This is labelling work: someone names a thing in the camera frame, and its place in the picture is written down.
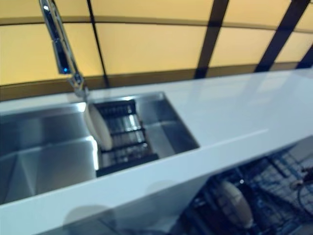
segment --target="dishwasher rack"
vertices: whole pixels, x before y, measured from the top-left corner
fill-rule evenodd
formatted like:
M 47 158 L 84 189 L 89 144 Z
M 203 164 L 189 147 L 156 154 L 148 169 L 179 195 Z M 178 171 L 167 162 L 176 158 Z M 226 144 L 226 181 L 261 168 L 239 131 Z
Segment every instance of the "dishwasher rack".
M 300 229 L 309 224 L 313 233 L 313 185 L 291 189 L 293 182 L 303 179 L 301 170 L 313 164 L 313 155 L 299 159 L 290 153 L 293 147 L 210 177 L 183 214 L 185 220 L 201 234 L 304 235 Z M 253 215 L 249 228 L 234 224 L 223 213 L 218 187 L 225 181 L 248 202 Z

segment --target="countertop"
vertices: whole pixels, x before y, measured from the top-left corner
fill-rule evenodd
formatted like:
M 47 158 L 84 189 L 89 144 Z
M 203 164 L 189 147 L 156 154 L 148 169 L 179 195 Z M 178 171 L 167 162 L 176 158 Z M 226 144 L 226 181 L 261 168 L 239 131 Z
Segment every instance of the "countertop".
M 200 179 L 185 191 L 179 212 L 207 175 L 313 135 L 313 69 L 97 90 L 91 98 L 161 91 L 200 148 L 1 205 L 0 234 L 40 233 L 62 226 L 81 206 L 112 209 Z M 0 112 L 77 100 L 73 94 L 11 100 L 0 103 Z

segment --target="faucet spout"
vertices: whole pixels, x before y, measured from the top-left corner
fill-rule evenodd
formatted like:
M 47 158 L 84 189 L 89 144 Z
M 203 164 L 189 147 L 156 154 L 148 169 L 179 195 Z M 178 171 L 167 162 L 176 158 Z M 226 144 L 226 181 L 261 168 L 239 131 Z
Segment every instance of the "faucet spout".
M 67 79 L 68 82 L 74 88 L 75 94 L 86 101 L 89 91 L 82 74 L 77 68 L 58 8 L 54 0 L 39 0 L 39 4 L 52 39 L 59 73 L 72 75 Z

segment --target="black dish rack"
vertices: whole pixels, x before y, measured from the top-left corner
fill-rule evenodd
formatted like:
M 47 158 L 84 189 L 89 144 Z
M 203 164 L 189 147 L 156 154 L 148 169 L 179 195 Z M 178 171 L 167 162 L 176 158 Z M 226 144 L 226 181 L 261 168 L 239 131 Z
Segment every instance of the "black dish rack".
M 134 100 L 96 104 L 109 128 L 113 148 L 99 150 L 97 177 L 158 159 L 152 152 Z
M 303 179 L 301 170 L 308 167 L 305 164 L 313 157 L 299 159 L 290 153 L 292 148 L 210 177 L 182 219 L 200 234 L 313 234 L 313 185 L 291 189 L 295 181 Z M 236 186 L 248 202 L 253 215 L 249 228 L 234 224 L 229 220 L 229 214 L 224 214 L 217 193 L 224 181 Z M 308 230 L 300 231 L 309 224 L 309 233 Z

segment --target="stainless steel sink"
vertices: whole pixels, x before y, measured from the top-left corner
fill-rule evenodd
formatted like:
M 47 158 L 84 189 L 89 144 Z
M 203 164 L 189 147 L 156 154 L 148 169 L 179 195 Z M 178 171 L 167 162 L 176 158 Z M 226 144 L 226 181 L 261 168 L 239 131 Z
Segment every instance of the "stainless steel sink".
M 134 100 L 158 158 L 198 146 L 163 93 L 97 100 Z M 97 177 L 97 144 L 83 120 L 85 103 L 0 115 L 0 204 Z

